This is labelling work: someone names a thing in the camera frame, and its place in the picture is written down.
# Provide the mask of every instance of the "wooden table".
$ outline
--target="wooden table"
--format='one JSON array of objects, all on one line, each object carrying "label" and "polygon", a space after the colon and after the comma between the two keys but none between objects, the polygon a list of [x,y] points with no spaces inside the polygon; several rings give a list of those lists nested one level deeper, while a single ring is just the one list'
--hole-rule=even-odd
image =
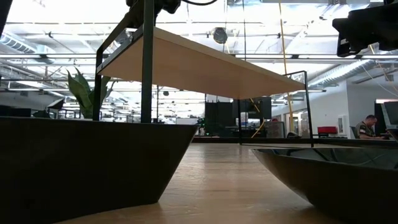
[{"label": "wooden table", "polygon": [[[142,30],[98,68],[101,75],[142,80]],[[234,99],[304,90],[296,82],[234,56],[154,29],[153,84]]]},{"label": "wooden table", "polygon": [[252,148],[256,147],[192,144],[159,203],[62,224],[340,223],[277,180],[256,159]]}]

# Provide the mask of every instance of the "office chair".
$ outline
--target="office chair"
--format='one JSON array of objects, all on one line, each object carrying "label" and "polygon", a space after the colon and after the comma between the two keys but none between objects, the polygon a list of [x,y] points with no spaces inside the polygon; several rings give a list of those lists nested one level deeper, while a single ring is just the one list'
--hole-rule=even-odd
[{"label": "office chair", "polygon": [[356,128],[354,126],[350,126],[350,128],[354,134],[355,139],[359,139],[359,136],[356,134]]}]

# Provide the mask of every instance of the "wooden shelf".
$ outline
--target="wooden shelf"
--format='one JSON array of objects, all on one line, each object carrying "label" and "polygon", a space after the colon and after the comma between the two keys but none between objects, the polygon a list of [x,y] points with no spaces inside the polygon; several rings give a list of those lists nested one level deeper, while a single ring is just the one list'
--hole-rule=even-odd
[{"label": "wooden shelf", "polygon": [[[142,44],[138,30],[97,68],[99,73],[141,82]],[[156,27],[153,57],[154,85],[234,99],[305,89],[303,83]]]}]

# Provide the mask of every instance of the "computer monitor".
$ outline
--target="computer monitor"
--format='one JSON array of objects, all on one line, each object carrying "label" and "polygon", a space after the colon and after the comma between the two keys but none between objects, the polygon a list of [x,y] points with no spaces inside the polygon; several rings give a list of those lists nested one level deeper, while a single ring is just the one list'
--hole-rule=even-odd
[{"label": "computer monitor", "polygon": [[398,142],[398,102],[385,102],[381,108],[387,131]]},{"label": "computer monitor", "polygon": [[[253,102],[250,99],[241,100],[241,113],[247,112],[249,118],[254,119],[272,119],[271,111],[271,97],[264,96],[264,97],[257,97],[252,98]],[[237,118],[238,115],[238,101],[233,101],[233,116]]]}]

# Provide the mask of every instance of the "dark planter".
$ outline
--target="dark planter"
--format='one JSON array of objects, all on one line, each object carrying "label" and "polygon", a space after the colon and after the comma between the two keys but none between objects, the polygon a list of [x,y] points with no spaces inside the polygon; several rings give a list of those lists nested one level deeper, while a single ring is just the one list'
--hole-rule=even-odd
[{"label": "dark planter", "polygon": [[156,203],[197,128],[0,118],[0,223]]},{"label": "dark planter", "polygon": [[291,190],[337,219],[397,222],[396,150],[254,149],[253,153]]}]

